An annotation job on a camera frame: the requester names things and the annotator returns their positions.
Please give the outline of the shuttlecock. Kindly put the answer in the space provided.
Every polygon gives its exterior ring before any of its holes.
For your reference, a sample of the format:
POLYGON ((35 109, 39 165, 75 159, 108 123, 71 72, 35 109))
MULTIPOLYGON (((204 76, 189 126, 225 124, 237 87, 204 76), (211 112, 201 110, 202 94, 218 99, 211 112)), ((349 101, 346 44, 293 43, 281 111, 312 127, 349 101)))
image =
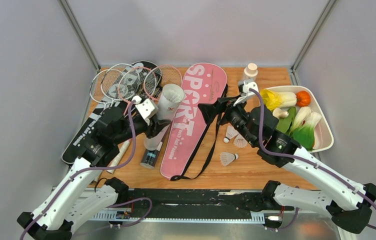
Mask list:
POLYGON ((239 155, 236 153, 230 153, 230 152, 221 152, 219 154, 219 160, 220 163, 226 167, 233 161, 237 160, 239 158, 239 155))
POLYGON ((234 141, 233 141, 233 144, 237 147, 237 148, 245 148, 249 143, 247 142, 247 140, 241 135, 241 134, 238 134, 234 141))
POLYGON ((233 138, 235 138, 238 135, 239 135, 239 132, 232 125, 228 125, 226 132, 225 132, 225 136, 223 138, 223 142, 229 143, 230 140, 232 140, 233 138))

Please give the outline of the pink racket cover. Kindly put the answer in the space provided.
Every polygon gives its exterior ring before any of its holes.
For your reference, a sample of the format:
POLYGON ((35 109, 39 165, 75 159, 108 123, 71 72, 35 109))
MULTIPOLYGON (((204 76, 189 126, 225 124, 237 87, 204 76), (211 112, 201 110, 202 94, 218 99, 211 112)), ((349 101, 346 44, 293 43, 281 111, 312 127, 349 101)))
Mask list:
POLYGON ((213 104, 227 91, 227 74, 212 63, 196 63, 182 78, 185 98, 179 105, 169 131, 160 166, 163 177, 171 180, 185 174, 208 131, 199 104, 213 104))

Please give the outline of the black shuttlecock tube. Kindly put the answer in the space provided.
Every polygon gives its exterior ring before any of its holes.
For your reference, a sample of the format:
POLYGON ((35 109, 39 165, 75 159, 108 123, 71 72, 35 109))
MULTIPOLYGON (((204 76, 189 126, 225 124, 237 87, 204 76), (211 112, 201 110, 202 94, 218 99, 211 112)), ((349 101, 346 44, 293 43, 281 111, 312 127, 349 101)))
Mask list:
POLYGON ((169 132, 169 126, 161 130, 158 135, 144 140, 145 151, 140 161, 140 165, 147 169, 154 169, 159 158, 164 140, 169 132))

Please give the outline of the white shuttlecock tube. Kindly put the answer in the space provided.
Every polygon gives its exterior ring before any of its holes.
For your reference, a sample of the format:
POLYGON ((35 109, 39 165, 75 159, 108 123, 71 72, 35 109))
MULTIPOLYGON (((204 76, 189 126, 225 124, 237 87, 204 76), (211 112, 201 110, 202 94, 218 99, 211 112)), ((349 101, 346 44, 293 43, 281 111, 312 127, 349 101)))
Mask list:
MULTIPOLYGON (((158 112, 156 113, 158 120, 168 120, 172 122, 184 98, 184 90, 179 85, 174 83, 166 84, 158 100, 158 112)), ((156 136, 146 137, 144 147, 149 151, 155 150, 165 136, 169 126, 170 123, 164 126, 156 136)))

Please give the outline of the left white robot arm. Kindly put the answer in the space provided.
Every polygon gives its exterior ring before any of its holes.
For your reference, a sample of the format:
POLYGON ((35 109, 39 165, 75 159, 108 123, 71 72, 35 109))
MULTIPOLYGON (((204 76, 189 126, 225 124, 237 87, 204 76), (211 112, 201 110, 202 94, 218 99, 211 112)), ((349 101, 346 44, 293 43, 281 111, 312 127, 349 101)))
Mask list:
POLYGON ((91 217, 104 208, 123 207, 129 201, 128 186, 117 178, 85 200, 76 201, 90 184, 118 155, 118 145, 136 141, 139 134, 155 138, 172 121, 172 112, 165 106, 140 103, 135 115, 125 115, 124 109, 112 106, 91 123, 87 135, 81 135, 72 145, 78 149, 66 176, 50 196, 31 212, 22 212, 17 223, 23 227, 20 239, 30 235, 35 240, 70 240, 91 217))

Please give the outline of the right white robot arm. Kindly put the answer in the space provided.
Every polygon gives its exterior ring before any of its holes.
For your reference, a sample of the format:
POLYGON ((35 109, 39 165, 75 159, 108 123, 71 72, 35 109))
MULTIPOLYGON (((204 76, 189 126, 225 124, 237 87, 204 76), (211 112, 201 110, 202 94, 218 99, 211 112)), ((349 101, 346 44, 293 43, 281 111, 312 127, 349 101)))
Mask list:
POLYGON ((279 205, 315 212, 353 234, 370 227, 371 216, 376 212, 376 185, 343 176, 277 130, 278 119, 263 102, 252 111, 245 111, 242 102, 252 96, 259 96, 259 92, 249 89, 238 96, 220 97, 214 103, 200 103, 198 108, 206 122, 221 115, 219 124, 231 124, 251 147, 258 149, 257 154, 264 161, 316 187, 306 190, 270 180, 262 190, 262 205, 267 209, 279 205))

